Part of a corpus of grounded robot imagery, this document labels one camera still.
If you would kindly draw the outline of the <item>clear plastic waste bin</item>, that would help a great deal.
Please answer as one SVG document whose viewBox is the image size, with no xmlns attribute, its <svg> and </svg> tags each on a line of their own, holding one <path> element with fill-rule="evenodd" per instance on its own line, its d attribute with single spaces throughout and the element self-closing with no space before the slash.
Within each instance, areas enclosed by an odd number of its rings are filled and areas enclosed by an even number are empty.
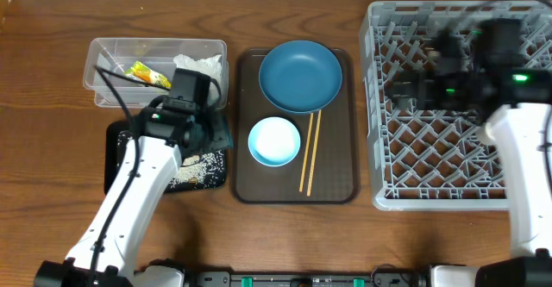
<svg viewBox="0 0 552 287">
<path fill-rule="evenodd" d="M 89 47 L 85 62 L 83 86 L 95 92 L 94 103 L 100 108 L 118 108 L 120 104 L 97 73 L 99 66 L 111 72 L 125 72 L 140 61 L 152 70 L 165 75 L 169 81 L 177 69 L 173 58 L 184 54 L 193 59 L 206 59 L 222 55 L 223 79 L 226 83 L 224 109 L 229 88 L 227 45 L 222 40 L 174 38 L 96 38 Z"/>
</svg>

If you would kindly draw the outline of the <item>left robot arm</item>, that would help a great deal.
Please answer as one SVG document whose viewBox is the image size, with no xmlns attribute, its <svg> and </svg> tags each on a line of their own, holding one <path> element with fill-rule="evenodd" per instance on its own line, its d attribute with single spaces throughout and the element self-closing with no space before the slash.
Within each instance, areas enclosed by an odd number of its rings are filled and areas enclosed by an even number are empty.
<svg viewBox="0 0 552 287">
<path fill-rule="evenodd" d="M 185 285 L 185 270 L 169 260 L 137 271 L 137 254 L 183 161 L 232 146 L 228 122 L 218 111 L 191 114 L 148 106 L 129 118 L 129 127 L 133 140 L 91 225 L 63 262 L 42 262 L 34 285 Z"/>
</svg>

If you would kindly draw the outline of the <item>right wooden chopstick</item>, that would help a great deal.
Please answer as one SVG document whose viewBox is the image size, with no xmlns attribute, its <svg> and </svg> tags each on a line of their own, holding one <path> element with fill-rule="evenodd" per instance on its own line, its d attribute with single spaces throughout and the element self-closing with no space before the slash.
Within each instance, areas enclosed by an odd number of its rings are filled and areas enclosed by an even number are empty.
<svg viewBox="0 0 552 287">
<path fill-rule="evenodd" d="M 315 171 L 316 158 L 317 158 L 317 147 L 318 147 L 320 125 L 321 125 L 321 117 L 322 117 L 322 110 L 320 109 L 317 112 L 317 125 L 316 125 L 316 129 L 315 129 L 314 143 L 313 143 L 312 156 L 311 156 L 311 162 L 310 162 L 310 174 L 309 174 L 309 181 L 308 181 L 308 187 L 307 187 L 307 196 L 308 197 L 311 196 L 312 184 L 313 184 L 313 179 L 314 179 L 314 171 Z"/>
</svg>

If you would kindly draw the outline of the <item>light blue bowl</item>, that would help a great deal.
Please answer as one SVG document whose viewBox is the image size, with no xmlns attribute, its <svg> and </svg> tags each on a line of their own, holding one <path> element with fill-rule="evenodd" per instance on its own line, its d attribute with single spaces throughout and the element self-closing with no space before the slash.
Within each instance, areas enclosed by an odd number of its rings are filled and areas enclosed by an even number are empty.
<svg viewBox="0 0 552 287">
<path fill-rule="evenodd" d="M 289 120 L 272 116 L 254 124 L 248 135 L 248 150 L 260 164 L 280 167 L 297 156 L 301 146 L 298 128 Z"/>
</svg>

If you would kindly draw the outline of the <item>wooden chopstick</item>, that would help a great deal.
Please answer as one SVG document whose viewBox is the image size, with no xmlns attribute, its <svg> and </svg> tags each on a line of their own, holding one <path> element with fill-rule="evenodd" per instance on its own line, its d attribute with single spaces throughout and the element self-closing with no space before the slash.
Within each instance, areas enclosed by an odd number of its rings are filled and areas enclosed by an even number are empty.
<svg viewBox="0 0 552 287">
<path fill-rule="evenodd" d="M 306 165 L 307 165 L 307 161 L 308 161 L 308 154 L 309 154 L 309 148 L 310 148 L 310 140 L 311 140 L 311 131 L 312 131 L 313 121 L 314 121 L 314 115 L 313 115 L 313 113 L 310 113 L 309 127 L 308 127 L 306 141 L 305 141 L 304 159 L 303 159 L 303 164 L 302 164 L 302 172 L 301 172 L 301 178 L 300 178 L 299 192 L 303 192 L 303 190 L 304 190 L 304 179 L 305 179 L 305 173 L 306 173 Z"/>
<path fill-rule="evenodd" d="M 317 147 L 318 147 L 320 125 L 321 125 L 321 117 L 322 117 L 322 110 L 320 109 L 317 112 L 317 125 L 316 125 L 316 129 L 315 129 L 314 143 L 313 143 L 312 156 L 311 156 L 311 162 L 310 162 L 310 174 L 309 174 L 309 181 L 308 181 L 308 187 L 307 187 L 307 196 L 308 197 L 311 196 L 312 184 L 313 184 L 313 179 L 314 179 L 314 171 L 315 171 L 316 158 L 317 158 Z"/>
</svg>

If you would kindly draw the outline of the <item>left wooden chopstick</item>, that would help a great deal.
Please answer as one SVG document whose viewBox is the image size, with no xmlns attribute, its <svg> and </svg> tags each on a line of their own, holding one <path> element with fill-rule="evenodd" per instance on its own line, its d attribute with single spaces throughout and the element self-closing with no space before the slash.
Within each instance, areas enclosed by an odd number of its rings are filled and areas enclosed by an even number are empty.
<svg viewBox="0 0 552 287">
<path fill-rule="evenodd" d="M 314 115 L 313 115 L 313 113 L 310 113 L 309 127 L 308 127 L 306 141 L 305 141 L 304 159 L 303 159 L 303 164 L 302 164 L 302 172 L 301 172 L 301 178 L 300 178 L 299 192 L 303 192 L 303 190 L 304 190 L 304 179 L 305 179 L 305 173 L 306 173 L 306 165 L 307 165 L 307 161 L 308 161 L 308 154 L 309 154 L 309 148 L 310 148 L 310 140 L 311 140 L 311 131 L 312 131 L 313 121 L 314 121 Z"/>
</svg>

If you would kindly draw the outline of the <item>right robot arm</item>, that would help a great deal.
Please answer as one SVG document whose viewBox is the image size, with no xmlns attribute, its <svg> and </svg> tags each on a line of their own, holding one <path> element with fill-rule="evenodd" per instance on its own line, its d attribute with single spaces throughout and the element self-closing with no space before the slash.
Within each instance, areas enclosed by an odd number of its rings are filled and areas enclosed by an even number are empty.
<svg viewBox="0 0 552 287">
<path fill-rule="evenodd" d="M 461 70 L 451 29 L 433 40 L 435 66 L 402 72 L 386 96 L 420 110 L 474 110 L 481 140 L 502 165 L 511 222 L 511 257 L 481 267 L 433 265 L 430 286 L 549 286 L 551 284 L 551 73 L 523 66 L 522 23 L 491 19 L 476 29 L 473 68 Z"/>
</svg>

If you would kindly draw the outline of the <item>dark blue plate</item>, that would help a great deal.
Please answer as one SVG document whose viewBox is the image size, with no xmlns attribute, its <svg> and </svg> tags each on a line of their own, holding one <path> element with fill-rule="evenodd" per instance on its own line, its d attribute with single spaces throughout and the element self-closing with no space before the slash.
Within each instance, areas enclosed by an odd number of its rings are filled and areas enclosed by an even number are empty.
<svg viewBox="0 0 552 287">
<path fill-rule="evenodd" d="M 259 85 L 279 109 L 308 114 L 323 109 L 338 95 L 343 75 L 338 58 L 314 41 L 288 41 L 262 60 Z"/>
</svg>

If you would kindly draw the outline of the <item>brown serving tray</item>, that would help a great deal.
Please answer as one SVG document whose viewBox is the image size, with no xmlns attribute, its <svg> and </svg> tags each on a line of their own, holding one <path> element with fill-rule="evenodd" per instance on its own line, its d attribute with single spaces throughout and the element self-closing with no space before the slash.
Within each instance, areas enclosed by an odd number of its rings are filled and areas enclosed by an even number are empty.
<svg viewBox="0 0 552 287">
<path fill-rule="evenodd" d="M 238 60 L 235 76 L 235 142 L 232 190 L 243 203 L 344 204 L 360 187 L 358 146 L 354 109 L 354 71 L 348 54 L 332 50 L 342 68 L 342 87 L 322 109 L 317 158 L 310 197 L 307 196 L 317 116 L 314 115 L 304 190 L 299 192 L 305 141 L 310 115 L 278 109 L 266 100 L 259 86 L 259 70 L 266 49 L 250 49 Z M 248 150 L 248 135 L 258 121 L 272 116 L 292 122 L 301 136 L 296 158 L 280 167 L 258 163 Z"/>
</svg>

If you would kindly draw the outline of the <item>black waste tray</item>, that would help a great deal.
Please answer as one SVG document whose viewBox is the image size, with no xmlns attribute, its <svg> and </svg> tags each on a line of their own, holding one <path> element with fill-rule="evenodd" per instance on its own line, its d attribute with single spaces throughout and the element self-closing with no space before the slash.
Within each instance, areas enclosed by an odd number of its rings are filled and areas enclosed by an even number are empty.
<svg viewBox="0 0 552 287">
<path fill-rule="evenodd" d="M 104 194 L 113 184 L 123 161 L 127 143 L 132 140 L 126 121 L 112 122 L 106 129 Z M 228 174 L 224 150 L 193 156 L 184 160 L 179 173 L 172 178 L 165 194 L 192 190 L 215 189 L 222 186 Z"/>
</svg>

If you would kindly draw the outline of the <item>grey dishwasher rack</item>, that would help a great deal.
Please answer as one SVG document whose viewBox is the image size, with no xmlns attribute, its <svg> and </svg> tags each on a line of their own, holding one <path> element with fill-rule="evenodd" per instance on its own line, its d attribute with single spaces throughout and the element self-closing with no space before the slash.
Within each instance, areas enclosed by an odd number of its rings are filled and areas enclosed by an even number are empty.
<svg viewBox="0 0 552 287">
<path fill-rule="evenodd" d="M 373 205 L 388 211 L 502 211 L 508 208 L 494 147 L 481 144 L 475 118 L 422 111 L 413 101 L 398 109 L 385 91 L 401 72 L 431 66 L 426 47 L 449 21 L 469 11 L 455 37 L 471 66 L 476 22 L 523 21 L 521 53 L 528 68 L 551 67 L 551 10 L 528 1 L 477 9 L 472 1 L 371 3 L 360 30 L 367 100 L 367 155 Z"/>
</svg>

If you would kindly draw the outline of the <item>white tissue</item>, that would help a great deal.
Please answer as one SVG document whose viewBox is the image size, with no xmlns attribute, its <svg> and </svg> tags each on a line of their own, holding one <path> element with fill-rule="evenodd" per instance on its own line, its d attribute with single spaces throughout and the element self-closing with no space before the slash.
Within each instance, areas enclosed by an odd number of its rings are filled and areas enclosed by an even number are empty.
<svg viewBox="0 0 552 287">
<path fill-rule="evenodd" d="M 221 54 L 206 59 L 193 59 L 184 54 L 179 54 L 173 58 L 173 63 L 177 68 L 200 72 L 213 78 L 220 87 L 220 90 L 214 84 L 211 84 L 207 103 L 209 106 L 216 106 L 217 108 L 221 108 L 224 105 L 226 83 L 223 79 Z"/>
</svg>

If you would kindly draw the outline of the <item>rice leftovers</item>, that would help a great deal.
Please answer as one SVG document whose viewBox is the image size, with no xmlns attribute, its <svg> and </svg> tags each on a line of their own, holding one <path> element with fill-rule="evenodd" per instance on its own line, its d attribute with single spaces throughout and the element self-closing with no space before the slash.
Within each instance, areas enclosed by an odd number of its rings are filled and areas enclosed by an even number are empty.
<svg viewBox="0 0 552 287">
<path fill-rule="evenodd" d="M 226 152 L 192 156 L 184 160 L 166 193 L 215 189 L 225 183 L 227 174 Z"/>
</svg>

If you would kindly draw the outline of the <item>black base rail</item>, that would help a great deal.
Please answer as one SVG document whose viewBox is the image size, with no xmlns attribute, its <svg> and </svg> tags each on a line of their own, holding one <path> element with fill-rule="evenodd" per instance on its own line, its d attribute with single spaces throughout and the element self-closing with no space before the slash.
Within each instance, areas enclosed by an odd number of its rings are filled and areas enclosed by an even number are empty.
<svg viewBox="0 0 552 287">
<path fill-rule="evenodd" d="M 425 273 L 383 264 L 371 272 L 236 272 L 229 268 L 192 271 L 171 259 L 156 259 L 136 271 L 134 286 L 181 287 L 430 287 Z"/>
</svg>

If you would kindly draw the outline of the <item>yellow green snack wrapper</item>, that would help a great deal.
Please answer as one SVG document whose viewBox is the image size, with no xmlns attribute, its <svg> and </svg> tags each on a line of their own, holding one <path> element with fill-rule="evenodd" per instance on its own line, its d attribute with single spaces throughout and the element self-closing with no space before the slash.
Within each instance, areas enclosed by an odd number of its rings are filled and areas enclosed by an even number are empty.
<svg viewBox="0 0 552 287">
<path fill-rule="evenodd" d="M 140 61 L 136 61 L 126 72 L 125 75 L 130 78 L 140 79 L 149 84 L 156 84 L 158 86 L 170 89 L 172 87 L 168 78 L 150 67 L 144 65 Z"/>
</svg>

